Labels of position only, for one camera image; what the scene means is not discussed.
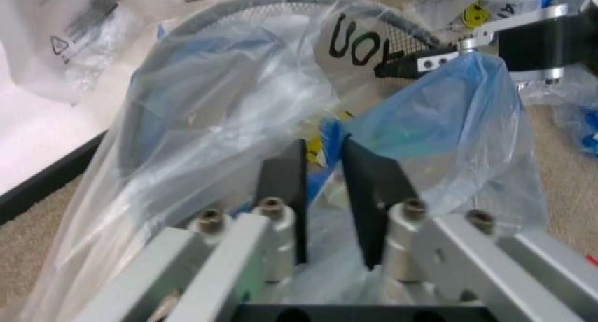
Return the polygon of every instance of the hex bolt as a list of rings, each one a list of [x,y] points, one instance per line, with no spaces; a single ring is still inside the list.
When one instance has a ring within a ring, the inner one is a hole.
[[[403,213],[405,217],[412,220],[419,220],[426,216],[427,206],[419,198],[407,198],[403,201]]]
[[[273,221],[282,218],[284,214],[284,201],[279,197],[263,198],[258,206],[261,208],[262,214]]]
[[[205,209],[199,215],[200,229],[205,233],[217,233],[222,230],[224,218],[218,209]]]
[[[494,220],[493,215],[487,213],[486,211],[472,209],[467,212],[465,218],[467,218],[469,223],[473,224],[473,226],[478,228],[479,231],[482,231],[486,235],[491,235],[494,232],[496,221]]]

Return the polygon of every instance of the beige carpet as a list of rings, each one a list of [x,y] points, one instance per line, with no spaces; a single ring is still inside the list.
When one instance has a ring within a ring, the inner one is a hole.
[[[376,1],[400,6],[408,0]],[[598,256],[598,193],[593,192],[598,186],[598,160],[573,148],[568,136],[552,122],[548,107],[528,112],[548,194],[549,231],[578,252]],[[78,182],[79,178],[0,227],[0,307],[31,290]]]

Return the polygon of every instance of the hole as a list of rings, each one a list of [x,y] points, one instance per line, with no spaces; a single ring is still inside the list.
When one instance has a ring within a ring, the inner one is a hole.
[[[484,223],[492,223],[492,221],[494,220],[492,218],[492,215],[490,215],[489,213],[477,209],[471,210],[469,216]]]
[[[478,296],[469,289],[462,291],[461,295],[459,296],[459,300],[461,300],[462,302],[474,301],[477,299]]]
[[[408,206],[410,206],[410,207],[412,206],[414,208],[423,208],[423,207],[425,207],[424,203],[420,199],[417,199],[417,198],[407,199],[405,201],[405,203],[407,203]]]
[[[283,310],[278,317],[276,322],[310,322],[310,317],[301,309],[287,308]]]
[[[434,250],[434,261],[437,264],[444,264],[446,263],[446,257],[445,257],[445,253],[443,252],[443,250],[437,248],[436,250]]]
[[[212,219],[218,217],[218,212],[216,210],[206,210],[202,213],[202,218],[205,219]]]
[[[412,322],[447,322],[447,320],[433,311],[424,310],[415,313]]]

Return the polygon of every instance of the metal bracket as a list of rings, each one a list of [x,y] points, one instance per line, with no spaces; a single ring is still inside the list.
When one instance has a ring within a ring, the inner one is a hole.
[[[428,220],[411,253],[442,295],[470,291],[500,321],[582,321],[461,214]]]
[[[498,245],[513,260],[552,291],[579,316],[598,316],[598,269],[549,234],[540,230],[500,239]]]
[[[267,241],[270,230],[270,219],[241,214],[166,321],[230,321],[237,306],[264,286],[263,257],[274,247]]]

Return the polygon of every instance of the metal mesh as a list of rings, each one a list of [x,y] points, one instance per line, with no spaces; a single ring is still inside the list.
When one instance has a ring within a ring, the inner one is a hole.
[[[256,22],[277,15],[315,15],[317,13],[322,13],[329,7],[329,3],[308,2],[272,3],[261,6],[252,6],[247,9],[231,12],[230,14],[223,16],[220,20],[205,27],[205,29],[217,28],[232,22]],[[430,48],[430,41],[433,40],[430,40],[429,37],[426,36],[426,38],[423,38],[423,40],[426,40],[426,44],[422,41],[422,36],[413,36],[409,34],[405,31],[403,25],[404,22],[393,22],[392,20],[380,20],[380,22],[383,24],[387,38],[390,41],[389,51],[391,54],[403,51],[406,55],[409,55]],[[412,82],[412,80],[404,78],[385,78],[383,81],[385,85],[391,85],[397,90],[404,88]]]

